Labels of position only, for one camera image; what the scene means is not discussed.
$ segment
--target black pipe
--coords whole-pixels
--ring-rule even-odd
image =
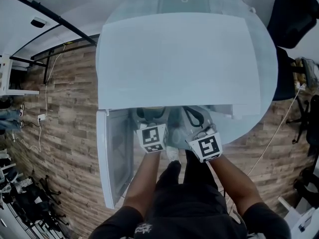
[[[27,60],[27,59],[24,59],[24,58],[17,58],[17,57],[9,57],[10,59],[12,60],[15,60],[15,61],[20,61],[20,62],[24,62],[24,63],[29,63],[31,65],[36,65],[36,66],[43,66],[45,67],[44,64],[41,64],[41,63],[37,63],[36,61],[32,61],[32,60]]]
[[[46,84],[46,74],[48,71],[48,66],[49,66],[49,62],[50,62],[50,57],[48,57],[48,59],[46,60],[46,65],[45,65],[45,71],[44,71],[44,77],[43,77],[43,84]]]
[[[82,45],[82,46],[69,48],[67,50],[61,50],[61,51],[55,52],[53,54],[49,54],[48,56],[39,58],[39,59],[35,60],[35,62],[41,61],[42,59],[49,58],[49,57],[52,57],[52,56],[55,56],[55,55],[58,55],[58,54],[61,54],[61,53],[64,53],[64,52],[68,52],[68,51],[71,51],[71,50],[82,49],[82,48],[91,47],[91,46],[93,46],[93,44],[89,43],[89,44],[85,44],[85,45]]]
[[[34,0],[32,2],[29,2],[28,0],[18,0],[18,1],[20,1],[20,2],[30,6],[31,8],[39,11],[40,13],[42,13],[45,16],[49,17],[50,19],[54,20],[55,22],[65,26],[66,28],[68,28],[72,32],[74,32],[77,35],[81,36],[82,38],[87,40],[89,43],[93,44],[94,46],[97,46],[96,41],[91,39],[89,36],[87,36],[85,33],[80,31],[79,29],[77,29],[75,26],[73,26],[72,24],[70,24],[69,22],[64,20],[63,18],[61,18],[59,15],[55,14],[54,12],[49,10],[48,8],[46,8],[43,5],[41,5],[39,2],[36,2]]]
[[[95,39],[95,38],[99,38],[99,36],[100,36],[100,34],[94,34],[94,35],[91,35],[90,37],[91,37],[92,39]],[[85,41],[85,39],[84,39],[84,38],[78,38],[78,39],[75,39],[75,40],[72,40],[72,41],[67,42],[67,44],[76,43],[76,42],[81,42],[81,41]],[[34,60],[34,58],[37,57],[37,56],[39,56],[39,55],[42,55],[42,54],[44,54],[44,53],[49,52],[51,49],[58,49],[58,48],[63,47],[64,45],[65,45],[65,44],[62,43],[62,44],[59,44],[59,45],[54,46],[54,47],[52,47],[52,48],[43,50],[43,51],[41,51],[41,52],[39,52],[39,53],[33,55],[33,56],[31,57],[31,60]]]
[[[47,32],[49,32],[49,31],[51,31],[51,30],[53,30],[53,29],[55,29],[55,28],[57,28],[57,27],[59,27],[59,26],[61,26],[61,24],[57,24],[56,26],[54,26],[54,27],[52,27],[52,28],[46,30],[46,31],[43,32],[43,33],[41,33],[40,35],[38,35],[37,37],[35,37],[34,39],[32,39],[31,41],[29,41],[29,42],[26,43],[25,45],[23,45],[21,48],[19,48],[15,53],[12,54],[12,56],[14,56],[15,54],[17,54],[20,50],[22,50],[22,49],[23,49],[25,46],[27,46],[29,43],[33,42],[35,39],[39,38],[40,36],[46,34]]]

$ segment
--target white cable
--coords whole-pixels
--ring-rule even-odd
[[[51,77],[51,74],[52,74],[53,68],[54,68],[54,66],[55,66],[55,62],[56,62],[56,60],[57,60],[60,56],[61,56],[61,53],[60,53],[60,54],[57,56],[57,58],[54,60],[54,63],[53,63],[53,66],[52,66],[51,72],[50,72],[50,74],[49,74],[49,78],[48,78],[48,80],[46,81],[47,83],[48,83],[48,82],[49,82],[49,80],[50,80],[50,77]],[[46,117],[48,116],[48,103],[47,103],[47,100],[46,100],[46,91],[47,91],[47,88],[48,88],[48,85],[47,85],[47,84],[45,84],[45,109],[46,109],[45,116],[46,116]]]
[[[48,80],[47,80],[47,83],[49,82],[49,79],[50,79],[50,77],[51,77],[51,74],[52,74],[52,71],[53,71],[55,62],[56,62],[56,60],[57,60],[60,56],[61,56],[61,53],[60,53],[60,54],[57,56],[57,58],[54,60],[54,63],[53,63],[51,72],[50,72],[50,74],[49,74],[49,78],[48,78]],[[48,87],[47,84],[45,84],[45,109],[46,109],[46,114],[45,114],[45,116],[46,116],[46,117],[48,116],[48,104],[47,104],[47,99],[46,99],[47,87]],[[19,141],[22,142],[22,143],[24,143],[24,146],[25,146],[27,149],[29,149],[29,150],[31,150],[32,148],[36,148],[39,152],[42,152],[41,143],[40,143],[42,128],[41,128],[41,125],[40,125],[40,120],[37,120],[37,121],[38,121],[38,124],[39,124],[39,127],[40,127],[40,134],[39,134],[39,141],[38,141],[38,142],[39,142],[39,147],[40,147],[40,149],[38,149],[38,147],[37,147],[37,146],[34,146],[34,145],[31,146],[31,147],[28,147],[28,144],[25,142],[25,140],[20,139],[19,137],[16,137],[15,139],[19,139]]]
[[[31,147],[28,147],[28,144],[23,140],[23,139],[20,139],[19,137],[16,137],[15,139],[19,139],[20,142],[24,142],[24,146],[27,148],[27,149],[32,149],[32,148],[36,148],[39,152],[42,152],[42,149],[41,149],[41,143],[40,143],[40,138],[41,138],[41,133],[42,133],[42,129],[41,129],[41,126],[40,126],[40,121],[38,120],[38,124],[39,124],[39,127],[40,127],[40,134],[39,134],[39,146],[40,146],[40,149],[38,149],[37,146],[31,146]]]
[[[261,156],[258,158],[258,160],[257,160],[257,162],[254,164],[253,168],[250,169],[250,172],[247,174],[247,176],[249,176],[249,175],[251,174],[251,172],[254,170],[254,168],[256,167],[256,165],[258,164],[258,162],[262,159],[262,157],[263,157],[264,154],[266,153],[266,151],[267,151],[267,149],[268,149],[270,143],[271,143],[271,142],[273,141],[273,139],[275,138],[275,136],[276,136],[277,132],[279,131],[279,129],[280,129],[281,125],[283,124],[283,122],[286,120],[286,117],[288,116],[288,113],[289,113],[291,107],[293,106],[293,103],[294,103],[294,101],[296,100],[296,98],[297,98],[297,96],[298,96],[298,94],[299,94],[299,92],[300,92],[300,89],[303,88],[303,87],[305,87],[305,86],[306,86],[305,84],[302,84],[302,85],[299,87],[298,92],[297,92],[297,94],[295,95],[294,100],[293,100],[292,103],[290,104],[289,109],[288,109],[286,115],[284,116],[284,118],[283,118],[282,121],[280,122],[280,124],[279,124],[279,126],[278,126],[276,132],[275,132],[274,135],[273,135],[273,137],[272,137],[272,138],[270,139],[270,141],[268,142],[268,144],[267,144],[267,146],[266,146],[264,152],[263,152],[263,153],[261,154]]]

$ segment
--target refrigerator door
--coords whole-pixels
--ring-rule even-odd
[[[96,114],[100,176],[107,208],[114,209],[133,178],[133,136],[129,110]]]

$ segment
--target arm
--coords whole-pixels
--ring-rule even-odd
[[[234,201],[240,216],[243,216],[252,205],[263,202],[252,180],[224,155],[209,163],[216,172],[224,190]]]
[[[126,193],[123,206],[138,210],[144,217],[155,191],[160,152],[145,154],[144,159]]]
[[[145,154],[128,188],[123,206],[99,225],[90,235],[90,239],[134,236],[136,226],[143,222],[143,217],[153,200],[159,161],[160,152]]]
[[[252,180],[224,155],[211,160],[224,190],[234,201],[237,211],[251,233],[262,233],[267,239],[289,239],[290,229],[282,218],[263,203]]]

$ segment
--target electrical outlet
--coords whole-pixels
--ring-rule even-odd
[[[38,116],[38,120],[39,120],[39,121],[45,120],[45,114],[39,115],[39,116]]]

